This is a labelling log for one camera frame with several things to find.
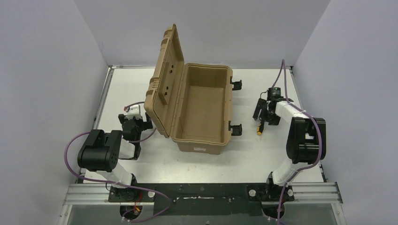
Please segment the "orange black screwdriver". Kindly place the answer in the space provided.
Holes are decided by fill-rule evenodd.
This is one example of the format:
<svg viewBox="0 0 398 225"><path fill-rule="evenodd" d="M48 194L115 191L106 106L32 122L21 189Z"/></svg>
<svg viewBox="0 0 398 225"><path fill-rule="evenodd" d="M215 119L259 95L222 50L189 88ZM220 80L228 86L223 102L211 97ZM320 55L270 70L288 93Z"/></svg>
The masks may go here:
<svg viewBox="0 0 398 225"><path fill-rule="evenodd" d="M264 122L261 122L257 127L257 135L262 135L263 130L264 130Z"/></svg>

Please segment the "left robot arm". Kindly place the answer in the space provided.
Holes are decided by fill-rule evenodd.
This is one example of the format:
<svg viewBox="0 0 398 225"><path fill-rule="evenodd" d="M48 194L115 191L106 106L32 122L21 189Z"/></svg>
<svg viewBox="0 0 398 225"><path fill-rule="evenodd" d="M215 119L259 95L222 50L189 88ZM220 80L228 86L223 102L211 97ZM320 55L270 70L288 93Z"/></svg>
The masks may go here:
<svg viewBox="0 0 398 225"><path fill-rule="evenodd" d="M141 190L124 187L136 185L134 174L126 171L118 160L137 160L141 153L141 134L152 129L149 115L143 120L138 114L119 114L121 130L106 133L102 129L93 129L81 147L77 163L80 168L95 172L111 183L110 194L126 201L136 201Z"/></svg>

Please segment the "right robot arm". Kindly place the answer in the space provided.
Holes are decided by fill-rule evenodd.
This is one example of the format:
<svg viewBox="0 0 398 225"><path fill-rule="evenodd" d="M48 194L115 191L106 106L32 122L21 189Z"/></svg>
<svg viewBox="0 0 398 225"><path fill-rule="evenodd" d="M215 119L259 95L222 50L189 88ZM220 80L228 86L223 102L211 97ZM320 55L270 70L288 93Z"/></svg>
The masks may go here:
<svg viewBox="0 0 398 225"><path fill-rule="evenodd" d="M287 157L272 171L266 184L265 196L269 201L291 200L288 186L295 177L310 166L317 165L326 155L326 121L314 118L284 98L273 101L258 99L253 119L259 120L257 134L265 125L277 126L285 121L289 126L286 141Z"/></svg>

